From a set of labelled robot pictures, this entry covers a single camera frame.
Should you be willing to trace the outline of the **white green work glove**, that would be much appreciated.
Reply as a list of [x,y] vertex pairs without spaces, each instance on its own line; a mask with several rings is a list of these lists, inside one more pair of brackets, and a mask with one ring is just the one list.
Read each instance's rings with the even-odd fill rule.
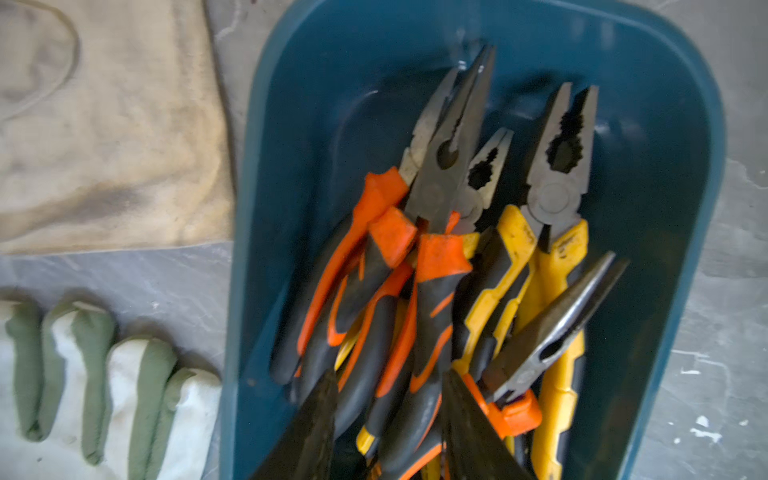
[[221,382],[151,336],[117,340],[104,309],[1,304],[5,479],[199,479]]

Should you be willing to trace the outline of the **orange black combination pliers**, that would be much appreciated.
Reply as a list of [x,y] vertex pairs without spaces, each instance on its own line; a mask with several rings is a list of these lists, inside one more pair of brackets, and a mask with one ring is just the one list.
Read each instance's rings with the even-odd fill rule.
[[368,224],[405,197],[421,170],[427,143],[434,134],[458,72],[456,67],[450,69],[431,95],[416,121],[411,144],[404,150],[400,166],[381,174],[366,175],[363,193],[354,209],[337,224],[310,270],[299,279],[293,300],[285,307],[271,353],[269,373],[275,383],[285,385],[294,377],[319,312],[340,272],[351,263]]

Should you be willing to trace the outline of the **beige work glove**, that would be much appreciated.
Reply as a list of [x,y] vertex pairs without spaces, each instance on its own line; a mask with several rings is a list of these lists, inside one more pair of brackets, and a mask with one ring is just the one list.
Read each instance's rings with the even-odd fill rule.
[[233,233],[200,1],[1,5],[1,250],[171,248]]

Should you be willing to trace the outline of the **teal plastic storage box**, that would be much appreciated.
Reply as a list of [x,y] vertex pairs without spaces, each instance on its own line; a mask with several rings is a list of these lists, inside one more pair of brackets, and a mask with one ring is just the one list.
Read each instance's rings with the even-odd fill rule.
[[567,479],[630,476],[723,177],[719,90],[673,23],[618,1],[296,1],[253,77],[239,170],[220,475],[257,470],[295,409],[268,373],[299,278],[358,201],[400,162],[444,72],[498,49],[483,125],[513,130],[496,216],[564,82],[599,87],[581,212],[589,255],[629,266],[590,322]]

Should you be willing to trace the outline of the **orange black long-nose pliers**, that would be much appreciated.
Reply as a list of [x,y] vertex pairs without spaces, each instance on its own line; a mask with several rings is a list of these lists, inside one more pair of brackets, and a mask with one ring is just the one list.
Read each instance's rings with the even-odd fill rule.
[[426,107],[416,133],[414,173],[397,172],[406,201],[396,201],[366,229],[364,252],[339,283],[311,339],[302,372],[337,354],[347,325],[362,329],[337,383],[334,431],[359,416],[362,455],[378,477],[408,471],[440,410],[440,377],[449,368],[452,304],[470,272],[456,228],[481,132],[496,50],[484,47],[463,78],[450,74]]

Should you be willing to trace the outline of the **yellow handled pliers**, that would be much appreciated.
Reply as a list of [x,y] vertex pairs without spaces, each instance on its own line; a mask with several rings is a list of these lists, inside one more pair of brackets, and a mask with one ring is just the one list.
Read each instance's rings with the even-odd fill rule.
[[[522,323],[532,320],[581,275],[589,231],[579,208],[589,188],[598,95],[596,86],[574,94],[571,83],[563,83],[549,102],[540,138],[529,156],[526,216],[538,244],[518,312]],[[530,443],[530,462],[539,479],[563,475],[585,350],[585,336],[579,333],[543,375],[538,394],[543,420]]]

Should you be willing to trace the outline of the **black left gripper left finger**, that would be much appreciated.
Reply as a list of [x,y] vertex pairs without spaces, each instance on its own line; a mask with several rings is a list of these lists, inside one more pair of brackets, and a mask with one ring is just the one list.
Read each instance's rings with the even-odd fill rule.
[[329,368],[250,479],[329,479],[338,396],[336,372]]

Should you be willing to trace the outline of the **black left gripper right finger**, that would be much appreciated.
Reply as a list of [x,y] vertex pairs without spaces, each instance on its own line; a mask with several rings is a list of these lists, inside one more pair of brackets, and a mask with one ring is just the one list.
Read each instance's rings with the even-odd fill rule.
[[455,370],[442,378],[441,429],[450,479],[533,479],[509,453]]

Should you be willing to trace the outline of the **yellow black combination pliers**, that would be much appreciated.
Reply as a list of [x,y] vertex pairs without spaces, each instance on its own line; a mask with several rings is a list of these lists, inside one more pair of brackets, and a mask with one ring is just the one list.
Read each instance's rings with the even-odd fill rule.
[[[465,219],[470,228],[492,204],[513,135],[510,129],[498,129],[470,163],[470,214]],[[473,271],[458,287],[458,310],[453,315],[457,324],[451,361],[459,373],[481,373],[500,349],[528,287],[528,262],[539,231],[519,206],[508,204],[495,226],[465,234],[465,253]],[[339,384],[340,427],[361,409],[364,394],[371,396],[356,437],[356,447],[366,459],[376,454],[410,386],[417,326],[411,307],[399,296],[409,288],[413,274],[414,263],[408,260],[376,293]]]

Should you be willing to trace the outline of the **orange black reversed pliers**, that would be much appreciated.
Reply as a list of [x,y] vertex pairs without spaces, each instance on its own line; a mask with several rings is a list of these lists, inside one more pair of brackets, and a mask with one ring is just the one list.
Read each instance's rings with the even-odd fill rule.
[[481,335],[462,376],[472,398],[470,429],[505,439],[541,424],[542,410],[531,387],[583,332],[628,265],[627,259],[605,253],[499,351],[492,335]]

